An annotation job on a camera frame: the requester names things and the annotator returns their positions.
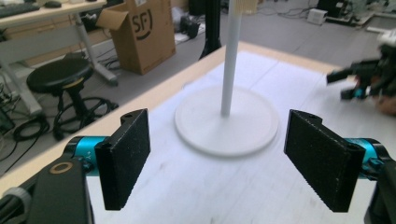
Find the cable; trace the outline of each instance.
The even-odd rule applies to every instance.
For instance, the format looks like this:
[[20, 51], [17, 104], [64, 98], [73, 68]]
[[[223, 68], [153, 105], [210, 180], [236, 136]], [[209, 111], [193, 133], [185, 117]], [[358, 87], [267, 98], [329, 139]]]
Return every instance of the cable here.
[[6, 81], [6, 78], [4, 77], [4, 75], [0, 75], [0, 77], [3, 79], [3, 85], [4, 85], [4, 87], [6, 87], [6, 89], [7, 89], [8, 92], [11, 92], [11, 88], [8, 86], [7, 81]]
[[[22, 135], [22, 131], [24, 131], [27, 128], [36, 126], [40, 127], [39, 130], [36, 133], [28, 134], [28, 135]], [[43, 133], [46, 133], [50, 129], [50, 125], [46, 120], [46, 117], [44, 116], [38, 116], [35, 119], [31, 119], [22, 125], [20, 125], [18, 128], [15, 129], [14, 131], [14, 140], [16, 142], [20, 141], [25, 141], [33, 138], [38, 138], [40, 137]]]
[[113, 49], [115, 49], [115, 48], [112, 48], [112, 49], [110, 49], [110, 50], [108, 50], [108, 51], [105, 51], [104, 53], [102, 53], [102, 54], [100, 54], [100, 55], [96, 56], [96, 58], [100, 58], [100, 57], [102, 57], [103, 55], [105, 55], [105, 54], [109, 53], [109, 52], [110, 52], [111, 50], [113, 50]]
[[18, 99], [14, 102], [13, 105], [10, 105], [11, 102], [8, 102], [7, 104], [3, 105], [3, 108], [5, 109], [5, 112], [6, 112], [6, 113], [23, 115], [23, 116], [24, 116], [24, 119], [28, 119], [28, 118], [29, 118], [29, 115], [28, 115], [28, 114], [26, 114], [26, 113], [24, 113], [24, 112], [22, 112], [22, 111], [16, 110], [17, 104], [18, 104], [18, 102], [20, 101], [20, 99], [21, 99], [21, 98], [18, 98]]
[[[39, 130], [35, 133], [32, 134], [28, 134], [28, 135], [23, 135], [22, 132], [30, 127], [33, 126], [37, 126], [37, 124], [39, 125]], [[13, 138], [15, 140], [15, 146], [14, 148], [12, 148], [12, 150], [8, 153], [8, 155], [6, 155], [4, 158], [0, 159], [0, 161], [4, 161], [5, 159], [9, 158], [16, 150], [18, 143], [20, 141], [26, 141], [26, 140], [30, 140], [30, 139], [35, 139], [35, 141], [33, 141], [32, 145], [30, 145], [6, 170], [5, 173], [8, 172], [37, 142], [38, 138], [46, 133], [48, 130], [50, 129], [50, 125], [47, 122], [46, 118], [44, 116], [39, 116], [36, 117], [35, 119], [31, 119], [25, 123], [23, 123], [22, 125], [20, 125], [18, 128], [15, 129], [14, 133], [13, 133]]]
[[4, 173], [8, 172], [35, 145], [38, 138], [40, 138], [40, 136], [38, 136], [32, 145], [30, 145], [14, 162], [12, 162], [12, 164], [4, 171]]
[[116, 69], [120, 69], [120, 66], [112, 66], [114, 63], [117, 63], [119, 61], [117, 55], [111, 56], [107, 59], [103, 59], [101, 61], [99, 61], [99, 63], [101, 63], [106, 69], [108, 70], [116, 70]]
[[1, 151], [3, 151], [3, 148], [4, 148], [4, 142], [5, 142], [6, 140], [4, 140], [4, 136], [2, 135], [2, 134], [0, 134], [0, 152]]
[[17, 145], [18, 142], [15, 142], [14, 148], [12, 148], [12, 150], [4, 158], [0, 159], [0, 161], [5, 161], [6, 159], [8, 159], [17, 149]]

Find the white stand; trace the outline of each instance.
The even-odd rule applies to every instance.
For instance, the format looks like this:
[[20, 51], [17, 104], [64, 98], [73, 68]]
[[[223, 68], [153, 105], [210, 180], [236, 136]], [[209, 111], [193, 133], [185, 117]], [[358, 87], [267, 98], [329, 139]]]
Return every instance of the white stand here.
[[180, 104], [175, 116], [177, 131], [187, 143], [218, 156], [242, 156], [263, 149], [275, 137], [278, 126], [269, 102], [251, 91], [233, 91], [241, 17], [230, 1], [222, 90], [196, 92]]

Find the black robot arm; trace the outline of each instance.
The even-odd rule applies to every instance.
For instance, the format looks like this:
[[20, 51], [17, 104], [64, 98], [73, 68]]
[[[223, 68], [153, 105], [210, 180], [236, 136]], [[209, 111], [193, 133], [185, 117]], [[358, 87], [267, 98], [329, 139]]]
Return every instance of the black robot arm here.
[[94, 223], [86, 175], [106, 210], [121, 210], [150, 153], [148, 111], [123, 115], [111, 136], [78, 136], [63, 155], [0, 200], [0, 223]]
[[376, 181], [366, 224], [396, 224], [396, 162], [374, 139], [344, 139], [318, 116], [291, 110], [285, 154], [333, 212], [347, 212], [358, 177]]
[[365, 99], [368, 95], [396, 95], [396, 48], [390, 45], [380, 47], [380, 59], [353, 63], [348, 68], [333, 71], [327, 75], [327, 83], [333, 83], [355, 75], [358, 84], [354, 89], [341, 92], [341, 99]]

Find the chair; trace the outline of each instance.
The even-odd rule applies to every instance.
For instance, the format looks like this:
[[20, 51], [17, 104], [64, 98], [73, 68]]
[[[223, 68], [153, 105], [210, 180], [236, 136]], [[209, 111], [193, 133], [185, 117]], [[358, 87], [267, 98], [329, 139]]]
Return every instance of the chair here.
[[[68, 58], [47, 63], [28, 76], [26, 83], [31, 91], [59, 97], [58, 114], [53, 121], [55, 139], [63, 139], [64, 133], [74, 133], [118, 107], [99, 97], [81, 98], [80, 91], [92, 73], [87, 60]], [[67, 106], [64, 106], [64, 91], [72, 101]]]

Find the cardboard box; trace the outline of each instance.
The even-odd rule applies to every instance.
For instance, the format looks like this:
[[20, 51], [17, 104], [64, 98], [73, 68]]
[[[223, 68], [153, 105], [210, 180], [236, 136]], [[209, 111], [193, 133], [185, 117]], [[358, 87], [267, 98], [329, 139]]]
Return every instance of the cardboard box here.
[[176, 52], [170, 0], [126, 0], [105, 8], [96, 25], [110, 29], [125, 70], [144, 75]]

